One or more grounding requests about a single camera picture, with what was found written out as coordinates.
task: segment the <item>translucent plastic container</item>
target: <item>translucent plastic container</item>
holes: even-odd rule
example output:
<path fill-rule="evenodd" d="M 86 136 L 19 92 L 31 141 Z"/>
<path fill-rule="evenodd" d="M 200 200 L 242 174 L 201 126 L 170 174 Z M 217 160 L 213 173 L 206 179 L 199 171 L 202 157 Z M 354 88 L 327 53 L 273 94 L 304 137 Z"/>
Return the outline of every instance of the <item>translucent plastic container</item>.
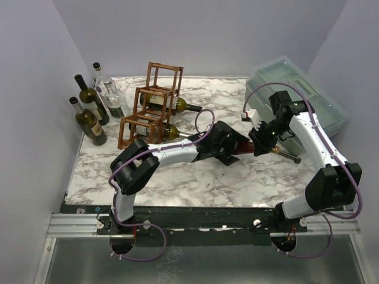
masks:
<path fill-rule="evenodd" d="M 328 137 L 337 134 L 349 117 L 345 110 L 318 86 L 311 83 L 308 76 L 285 56 L 266 62 L 253 69 L 249 79 L 246 81 L 245 97 L 250 95 L 258 86 L 269 82 L 289 83 L 303 91 L 316 111 L 319 122 Z M 270 122 L 275 116 L 272 114 L 268 98 L 276 91 L 283 90 L 288 91 L 292 100 L 301 100 L 300 96 L 292 89 L 281 85 L 271 85 L 257 91 L 249 100 L 249 105 L 258 111 L 264 121 Z M 288 136 L 290 136 L 289 133 L 286 133 L 282 138 Z M 285 141 L 280 141 L 280 143 L 293 155 L 299 155 L 304 150 L 297 137 L 288 138 Z"/>

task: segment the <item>marble tabletop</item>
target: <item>marble tabletop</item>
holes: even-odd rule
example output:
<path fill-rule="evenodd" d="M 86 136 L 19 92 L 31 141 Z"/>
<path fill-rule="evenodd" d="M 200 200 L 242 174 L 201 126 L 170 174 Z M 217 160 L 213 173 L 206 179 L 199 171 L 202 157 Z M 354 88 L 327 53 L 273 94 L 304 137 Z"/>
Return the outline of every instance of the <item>marble tabletop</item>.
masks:
<path fill-rule="evenodd" d="M 133 105 L 135 88 L 144 86 L 145 78 L 114 78 Z M 189 103 L 214 110 L 217 120 L 228 123 L 248 136 L 251 125 L 240 121 L 245 100 L 246 79 L 183 78 L 181 96 Z M 160 86 L 170 86 L 172 79 L 161 78 Z M 179 131 L 196 133 L 196 113 L 185 111 L 172 117 Z M 203 113 L 199 126 L 205 130 L 211 116 Z M 66 204 L 110 205 L 113 188 L 108 184 L 110 163 L 121 153 L 117 148 L 119 123 L 111 121 L 103 127 L 108 140 L 102 146 L 84 137 L 75 170 L 70 181 Z M 126 127 L 125 137 L 129 137 Z M 300 195 L 314 175 L 306 154 L 295 164 L 277 154 L 254 157 L 239 155 L 240 161 L 227 167 L 214 158 L 178 163 L 159 168 L 146 187 L 136 196 L 136 205 L 150 206 L 260 206 L 277 203 Z"/>

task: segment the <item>purple cable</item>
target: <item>purple cable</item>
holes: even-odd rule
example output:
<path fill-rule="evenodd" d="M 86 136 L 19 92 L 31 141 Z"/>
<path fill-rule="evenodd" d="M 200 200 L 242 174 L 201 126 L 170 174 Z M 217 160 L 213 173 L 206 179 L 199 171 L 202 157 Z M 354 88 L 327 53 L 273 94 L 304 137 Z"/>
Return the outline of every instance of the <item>purple cable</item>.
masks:
<path fill-rule="evenodd" d="M 332 247 L 332 243 L 333 243 L 333 239 L 334 239 L 334 235 L 333 235 L 333 230 L 332 230 L 332 225 L 330 223 L 330 221 L 326 218 L 326 216 L 323 214 L 322 217 L 325 218 L 326 222 L 327 222 L 327 225 L 329 226 L 329 229 L 330 229 L 330 239 L 329 239 L 329 243 L 327 244 L 327 247 L 320 253 L 317 253 L 315 254 L 314 256 L 299 256 L 298 254 L 292 254 L 292 253 L 286 253 L 280 249 L 278 249 L 278 247 L 273 243 L 271 242 L 272 246 L 277 250 L 277 252 L 281 253 L 281 254 L 284 254 L 285 256 L 290 256 L 290 257 L 294 257 L 296 259 L 315 259 L 317 257 L 320 257 L 320 256 L 323 256 L 324 254 L 326 254 L 330 248 Z"/>
<path fill-rule="evenodd" d="M 333 155 L 334 154 L 334 151 L 333 149 L 330 147 L 330 145 L 328 144 L 328 142 L 326 141 L 325 137 L 323 136 L 323 134 L 321 133 L 321 131 L 319 130 L 318 128 L 318 125 L 316 124 L 316 121 L 314 120 L 314 117 L 313 117 L 313 114 L 312 114 L 312 109 L 311 109 L 311 106 L 309 104 L 309 101 L 307 100 L 306 96 L 303 95 L 299 89 L 295 88 L 294 86 L 290 85 L 290 84 L 287 84 L 287 83 L 282 83 L 282 82 L 271 82 L 271 83 L 266 83 L 266 84 L 263 84 L 261 86 L 259 86 L 258 88 L 256 88 L 254 91 L 251 92 L 251 94 L 246 98 L 246 101 L 245 101 L 245 104 L 243 105 L 243 112 L 246 112 L 246 106 L 248 104 L 248 100 L 250 99 L 250 97 L 256 92 L 258 91 L 260 88 L 263 88 L 265 86 L 269 86 L 269 85 L 282 85 L 282 86 L 286 86 L 292 90 L 294 90 L 295 92 L 298 93 L 298 95 L 303 99 L 303 101 L 305 102 L 306 106 L 307 106 L 307 109 L 308 109 L 308 113 L 309 113 L 309 118 L 312 122 L 312 126 L 314 127 L 314 129 L 316 130 L 317 132 L 317 135 L 320 137 L 322 143 L 325 145 L 325 147 L 327 148 L 328 152 L 330 155 Z M 337 157 L 337 156 L 334 156 L 333 157 L 337 163 L 341 166 L 341 168 L 343 169 L 343 171 L 346 173 L 346 175 L 349 177 L 349 180 L 350 182 L 353 184 L 353 187 L 355 189 L 355 192 L 356 192 L 356 195 L 358 197 L 358 208 L 356 210 L 356 213 L 350 215 L 350 216 L 340 216 L 338 214 L 335 214 L 335 213 L 332 213 L 330 212 L 329 210 L 321 210 L 321 212 L 325 212 L 331 216 L 334 216 L 336 218 L 340 218 L 340 219 L 344 219 L 344 220 L 351 220 L 351 219 L 354 219 L 356 218 L 362 211 L 362 207 L 363 207 L 363 200 L 362 200 L 362 194 L 361 194 L 361 191 L 359 190 L 359 187 L 358 185 L 356 184 L 353 176 L 351 175 L 351 173 L 349 172 L 348 168 L 344 165 L 344 163 L 342 163 L 342 161 Z"/>
<path fill-rule="evenodd" d="M 167 150 L 167 149 L 173 149 L 173 148 L 178 148 L 178 147 L 187 147 L 187 146 L 191 146 L 191 145 L 194 145 L 194 144 L 197 144 L 199 143 L 200 141 L 202 141 L 203 139 L 205 139 L 210 131 L 212 130 L 213 128 L 213 125 L 214 125 L 214 122 L 215 122 L 215 115 L 214 115 L 214 112 L 210 109 L 207 109 L 207 108 L 204 108 L 203 110 L 201 110 L 197 115 L 196 115 L 196 118 L 195 118 L 195 125 L 197 124 L 197 119 L 199 117 L 199 115 L 202 113 L 202 112 L 205 112 L 205 111 L 208 111 L 211 113 L 212 115 L 212 123 L 211 123 L 211 127 L 209 128 L 209 130 L 203 135 L 201 136 L 198 140 L 195 140 L 193 142 L 190 142 L 190 143 L 187 143 L 187 144 L 184 144 L 182 146 L 182 144 L 178 144 L 178 145 L 170 145 L 170 146 L 163 146 L 160 148 L 160 150 Z M 144 223 L 140 223 L 140 224 L 123 224 L 118 218 L 117 218 L 117 210 L 116 210 L 116 197 L 117 197 L 117 194 L 118 194 L 118 189 L 117 187 L 113 184 L 113 179 L 114 177 L 124 168 L 126 167 L 128 164 L 132 163 L 133 161 L 141 158 L 142 156 L 146 155 L 146 154 L 149 154 L 149 153 L 153 153 L 153 152 L 156 152 L 158 151 L 158 148 L 155 148 L 155 149 L 150 149 L 150 150 L 146 150 L 136 156 L 134 156 L 133 158 L 131 158 L 130 160 L 126 161 L 124 164 L 122 164 L 117 170 L 114 171 L 114 173 L 112 173 L 112 175 L 110 176 L 109 180 L 108 180 L 108 183 L 114 188 L 115 190 L 115 194 L 113 196 L 113 202 L 112 202 L 112 206 L 113 206 L 113 214 L 114 214 L 114 219 L 116 221 L 116 223 L 120 226 L 123 226 L 123 227 L 139 227 L 139 226 L 146 226 L 146 224 Z M 158 259 L 160 258 L 164 253 L 165 253 L 165 250 L 166 250 L 166 235 L 165 235 L 165 232 L 160 228 L 158 227 L 157 225 L 154 225 L 154 224 L 149 224 L 149 226 L 151 227 L 154 227 L 156 229 L 159 230 L 159 232 L 162 234 L 162 237 L 163 237 L 163 248 L 162 250 L 160 251 L 160 253 L 158 253 L 156 256 L 153 256 L 153 257 L 150 257 L 148 259 L 137 259 L 137 258 L 134 258 L 134 257 L 129 257 L 129 256 L 125 256 L 123 254 L 116 254 L 114 251 L 113 251 L 113 248 L 112 248 L 112 243 L 110 244 L 110 249 L 112 250 L 112 254 L 113 255 L 116 255 L 118 257 L 121 257 L 123 259 L 127 259 L 127 260 L 134 260 L 136 262 L 150 262 L 152 260 L 155 260 L 155 259 Z"/>

